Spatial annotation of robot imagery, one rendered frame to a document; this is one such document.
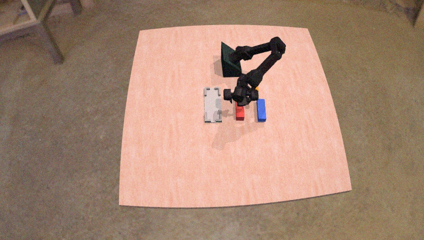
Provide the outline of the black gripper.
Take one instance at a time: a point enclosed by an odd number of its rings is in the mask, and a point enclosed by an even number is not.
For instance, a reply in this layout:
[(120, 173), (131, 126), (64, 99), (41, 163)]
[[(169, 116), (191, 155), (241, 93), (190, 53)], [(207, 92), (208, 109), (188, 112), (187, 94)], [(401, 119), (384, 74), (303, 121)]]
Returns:
[[(231, 89), (224, 89), (223, 90), (223, 99), (224, 100), (227, 100), (227, 101), (230, 101), (231, 102), (231, 104), (233, 103), (233, 101), (232, 101), (232, 96), (233, 96), (233, 92), (231, 92)], [(250, 97), (250, 102), (251, 101), (258, 101), (259, 100), (259, 93), (258, 93), (258, 90), (257, 89), (255, 89), (255, 90), (253, 90), (252, 92), (246, 92), (246, 96), (249, 96)]]

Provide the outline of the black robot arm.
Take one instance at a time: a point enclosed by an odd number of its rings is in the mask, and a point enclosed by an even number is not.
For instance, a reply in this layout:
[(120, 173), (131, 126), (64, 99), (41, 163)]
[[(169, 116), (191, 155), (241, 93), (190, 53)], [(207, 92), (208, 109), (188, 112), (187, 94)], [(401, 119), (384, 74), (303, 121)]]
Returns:
[[(244, 61), (251, 60), (254, 55), (271, 51), (271, 54), (256, 68), (247, 74), (241, 73), (237, 79), (232, 99), (237, 102), (239, 107), (249, 105), (251, 98), (246, 96), (246, 92), (254, 91), (261, 83), (263, 76), (267, 71), (282, 58), (285, 53), (286, 45), (279, 37), (273, 37), (270, 42), (259, 44), (256, 46), (237, 46), (235, 52), (228, 53), (229, 60), (237, 65), (242, 59)], [(248, 86), (251, 86), (251, 88)]]

